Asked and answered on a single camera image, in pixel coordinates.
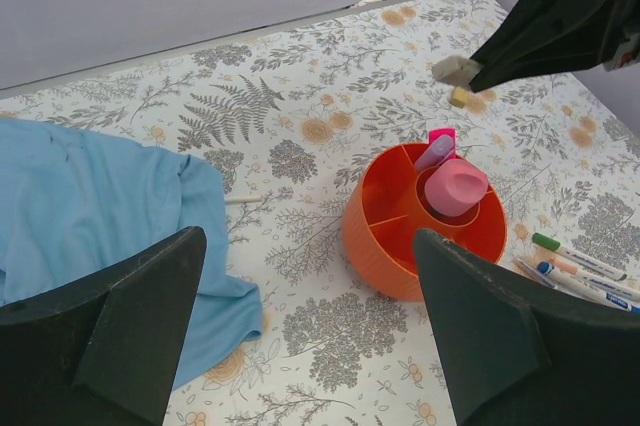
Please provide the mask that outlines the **green cap marker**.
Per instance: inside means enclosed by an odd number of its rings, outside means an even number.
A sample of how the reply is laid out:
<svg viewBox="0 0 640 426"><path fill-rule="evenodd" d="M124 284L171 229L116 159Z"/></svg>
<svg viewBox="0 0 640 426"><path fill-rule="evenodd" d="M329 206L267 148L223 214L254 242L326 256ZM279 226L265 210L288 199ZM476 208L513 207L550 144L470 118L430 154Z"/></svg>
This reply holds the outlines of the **green cap marker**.
<svg viewBox="0 0 640 426"><path fill-rule="evenodd" d="M534 244L552 251L560 256L568 258L581 266L587 267L591 270L598 271L604 276L616 280L622 281L627 278L627 275L624 271L617 269L609 264L604 263L588 254L579 252L574 248L568 247L560 243L559 241L545 236L540 233L534 233L531 237L531 240Z"/></svg>

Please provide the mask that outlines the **blue cap marker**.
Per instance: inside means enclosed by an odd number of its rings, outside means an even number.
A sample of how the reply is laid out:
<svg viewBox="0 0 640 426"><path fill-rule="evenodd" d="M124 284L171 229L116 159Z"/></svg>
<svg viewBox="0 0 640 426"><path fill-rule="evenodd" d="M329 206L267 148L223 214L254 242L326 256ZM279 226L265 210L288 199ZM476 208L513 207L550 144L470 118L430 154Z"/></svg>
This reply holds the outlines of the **blue cap marker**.
<svg viewBox="0 0 640 426"><path fill-rule="evenodd" d="M639 313L639 308L628 300L619 298L618 296L599 289L590 283L576 279L571 274L561 272L548 262L540 262L536 266L536 270L543 276L550 278L552 281L561 284L573 292L579 293L595 303L635 314Z"/></svg>

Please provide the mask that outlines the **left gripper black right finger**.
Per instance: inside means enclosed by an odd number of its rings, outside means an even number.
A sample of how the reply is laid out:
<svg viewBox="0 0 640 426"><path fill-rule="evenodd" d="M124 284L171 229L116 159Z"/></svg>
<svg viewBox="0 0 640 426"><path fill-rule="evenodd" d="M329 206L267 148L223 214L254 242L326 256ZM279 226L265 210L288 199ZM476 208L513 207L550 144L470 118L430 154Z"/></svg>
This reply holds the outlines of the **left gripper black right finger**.
<svg viewBox="0 0 640 426"><path fill-rule="evenodd" d="M638 424L638 315L555 291L429 229L413 251L457 424Z"/></svg>

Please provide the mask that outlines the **tan eraser block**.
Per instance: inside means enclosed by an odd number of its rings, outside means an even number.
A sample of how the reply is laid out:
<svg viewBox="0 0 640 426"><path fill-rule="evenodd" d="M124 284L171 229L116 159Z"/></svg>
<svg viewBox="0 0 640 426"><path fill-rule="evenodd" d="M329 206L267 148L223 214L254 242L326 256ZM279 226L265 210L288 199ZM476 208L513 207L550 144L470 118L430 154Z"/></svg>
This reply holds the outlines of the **tan eraser block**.
<svg viewBox="0 0 640 426"><path fill-rule="evenodd" d="M458 108L464 108L469 101L469 92L464 88L456 87L451 92L449 103Z"/></svg>

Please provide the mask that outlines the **small brown eraser piece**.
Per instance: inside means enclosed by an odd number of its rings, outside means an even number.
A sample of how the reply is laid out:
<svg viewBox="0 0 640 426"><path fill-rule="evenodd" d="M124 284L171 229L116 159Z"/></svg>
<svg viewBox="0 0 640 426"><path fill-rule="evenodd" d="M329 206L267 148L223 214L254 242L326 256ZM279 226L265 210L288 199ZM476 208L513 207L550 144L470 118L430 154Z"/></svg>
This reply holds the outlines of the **small brown eraser piece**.
<svg viewBox="0 0 640 426"><path fill-rule="evenodd" d="M468 89L481 69L482 65L470 58L451 55L434 64L431 73L438 82Z"/></svg>

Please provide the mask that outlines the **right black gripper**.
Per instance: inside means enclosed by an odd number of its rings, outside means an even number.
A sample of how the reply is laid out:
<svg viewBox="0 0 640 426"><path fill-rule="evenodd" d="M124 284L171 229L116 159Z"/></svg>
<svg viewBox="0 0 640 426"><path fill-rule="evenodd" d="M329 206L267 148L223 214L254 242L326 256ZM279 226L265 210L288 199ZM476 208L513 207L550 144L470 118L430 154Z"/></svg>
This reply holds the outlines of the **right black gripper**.
<svg viewBox="0 0 640 426"><path fill-rule="evenodd" d="M470 88L639 61L639 0L518 0L472 57Z"/></svg>

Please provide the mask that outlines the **orange cap marker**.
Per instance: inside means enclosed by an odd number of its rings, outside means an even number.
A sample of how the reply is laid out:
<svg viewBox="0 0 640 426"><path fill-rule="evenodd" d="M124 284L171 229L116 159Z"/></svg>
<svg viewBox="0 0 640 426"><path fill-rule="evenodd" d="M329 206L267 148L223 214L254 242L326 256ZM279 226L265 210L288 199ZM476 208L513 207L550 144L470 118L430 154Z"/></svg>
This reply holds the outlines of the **orange cap marker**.
<svg viewBox="0 0 640 426"><path fill-rule="evenodd" d="M613 280L606 276L603 276L602 274L592 273L585 268L572 265L557 259L551 259L549 263L552 264L555 268L574 275L578 279L583 280L587 283L591 283L599 289L610 291L632 301L639 300L639 291L637 289L631 288L623 281Z"/></svg>

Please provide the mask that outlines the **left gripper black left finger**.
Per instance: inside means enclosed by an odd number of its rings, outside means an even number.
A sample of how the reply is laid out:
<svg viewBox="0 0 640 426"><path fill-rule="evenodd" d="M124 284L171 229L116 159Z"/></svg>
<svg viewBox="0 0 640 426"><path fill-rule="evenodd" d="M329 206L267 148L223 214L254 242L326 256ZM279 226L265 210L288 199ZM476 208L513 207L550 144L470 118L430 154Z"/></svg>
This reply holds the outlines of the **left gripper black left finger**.
<svg viewBox="0 0 640 426"><path fill-rule="evenodd" d="M2 307L2 424L162 424L206 245L187 227Z"/></svg>

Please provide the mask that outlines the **pink translucent highlighter body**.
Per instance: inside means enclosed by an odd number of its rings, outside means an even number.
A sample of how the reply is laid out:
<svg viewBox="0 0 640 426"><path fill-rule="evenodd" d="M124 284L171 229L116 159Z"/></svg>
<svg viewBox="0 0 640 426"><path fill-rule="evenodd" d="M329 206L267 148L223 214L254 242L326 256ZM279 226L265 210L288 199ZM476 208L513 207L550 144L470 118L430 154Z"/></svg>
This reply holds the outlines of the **pink translucent highlighter body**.
<svg viewBox="0 0 640 426"><path fill-rule="evenodd" d="M451 157L445 158L442 154L436 153L428 146L421 156L415 161L414 169L417 172L422 172L431 167L437 167L450 158Z"/></svg>

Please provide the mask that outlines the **pink glue bottle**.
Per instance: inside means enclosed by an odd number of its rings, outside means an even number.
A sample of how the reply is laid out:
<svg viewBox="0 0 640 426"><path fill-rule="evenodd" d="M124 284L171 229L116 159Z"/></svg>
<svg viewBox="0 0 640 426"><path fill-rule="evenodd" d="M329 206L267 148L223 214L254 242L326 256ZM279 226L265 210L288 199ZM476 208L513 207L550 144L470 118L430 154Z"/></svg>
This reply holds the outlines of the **pink glue bottle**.
<svg viewBox="0 0 640 426"><path fill-rule="evenodd" d="M487 175L464 159L451 159L425 181L428 205L445 217L459 217L475 207L488 190Z"/></svg>

